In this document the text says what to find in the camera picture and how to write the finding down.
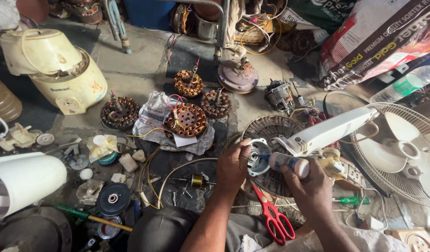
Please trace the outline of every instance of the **black pulley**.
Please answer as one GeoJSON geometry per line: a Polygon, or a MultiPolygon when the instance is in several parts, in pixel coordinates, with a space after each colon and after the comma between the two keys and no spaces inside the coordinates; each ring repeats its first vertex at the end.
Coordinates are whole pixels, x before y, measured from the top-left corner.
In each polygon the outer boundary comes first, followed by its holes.
{"type": "Polygon", "coordinates": [[[123,183],[113,183],[101,190],[96,205],[102,214],[114,216],[126,209],[130,200],[131,191],[128,186],[123,183]]]}

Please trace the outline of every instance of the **white fan blade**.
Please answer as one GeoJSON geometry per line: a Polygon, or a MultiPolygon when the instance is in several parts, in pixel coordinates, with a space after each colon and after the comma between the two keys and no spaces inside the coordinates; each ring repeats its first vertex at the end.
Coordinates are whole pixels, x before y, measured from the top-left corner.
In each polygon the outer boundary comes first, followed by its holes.
{"type": "Polygon", "coordinates": [[[417,166],[422,172],[419,181],[425,193],[430,196],[430,153],[420,152],[420,158],[410,161],[409,164],[417,166]]]}
{"type": "Polygon", "coordinates": [[[386,121],[398,140],[411,142],[420,135],[419,129],[392,112],[385,112],[386,121]]]}
{"type": "MultiPolygon", "coordinates": [[[[357,140],[363,138],[364,135],[357,134],[357,140]]],[[[371,139],[358,142],[358,146],[369,163],[381,171],[389,173],[399,172],[406,164],[407,158],[398,156],[393,152],[391,147],[384,146],[371,139]]]]}

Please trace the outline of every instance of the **water bottle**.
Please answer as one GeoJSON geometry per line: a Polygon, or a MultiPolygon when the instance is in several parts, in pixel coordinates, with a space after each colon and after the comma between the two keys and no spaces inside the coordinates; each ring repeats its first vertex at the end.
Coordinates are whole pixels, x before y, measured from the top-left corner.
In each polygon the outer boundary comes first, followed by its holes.
{"type": "Polygon", "coordinates": [[[430,66],[421,66],[373,95],[369,102],[394,103],[428,84],[430,84],[430,66]]]}

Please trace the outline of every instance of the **tube of glue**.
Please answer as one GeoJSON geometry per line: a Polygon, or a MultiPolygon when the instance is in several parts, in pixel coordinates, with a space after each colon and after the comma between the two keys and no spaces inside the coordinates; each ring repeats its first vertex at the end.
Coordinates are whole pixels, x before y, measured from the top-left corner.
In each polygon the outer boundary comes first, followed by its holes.
{"type": "Polygon", "coordinates": [[[298,176],[299,179],[307,177],[310,171],[309,162],[307,159],[293,157],[290,155],[274,152],[270,155],[258,155],[268,162],[270,168],[278,172],[282,172],[280,166],[283,164],[288,165],[290,169],[298,176]]]}

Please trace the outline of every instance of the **red scissors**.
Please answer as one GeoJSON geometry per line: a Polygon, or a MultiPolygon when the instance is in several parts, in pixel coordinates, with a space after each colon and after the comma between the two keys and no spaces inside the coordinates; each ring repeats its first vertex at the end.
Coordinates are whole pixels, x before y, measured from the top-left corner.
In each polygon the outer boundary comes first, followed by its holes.
{"type": "Polygon", "coordinates": [[[262,215],[266,216],[266,222],[267,222],[267,229],[268,232],[271,234],[274,241],[279,244],[280,246],[285,245],[285,242],[287,240],[294,239],[294,230],[293,227],[290,224],[290,221],[287,219],[287,217],[279,213],[277,210],[277,207],[275,207],[273,204],[271,204],[268,200],[268,198],[263,194],[260,189],[257,188],[257,186],[254,184],[254,182],[251,180],[252,187],[254,188],[255,193],[257,194],[257,198],[260,201],[260,204],[262,204],[262,215]],[[284,219],[287,223],[288,227],[290,228],[291,235],[285,230],[284,225],[280,221],[280,219],[284,219]],[[270,222],[274,226],[274,229],[277,234],[279,234],[279,238],[274,234],[274,232],[271,230],[270,222]]]}

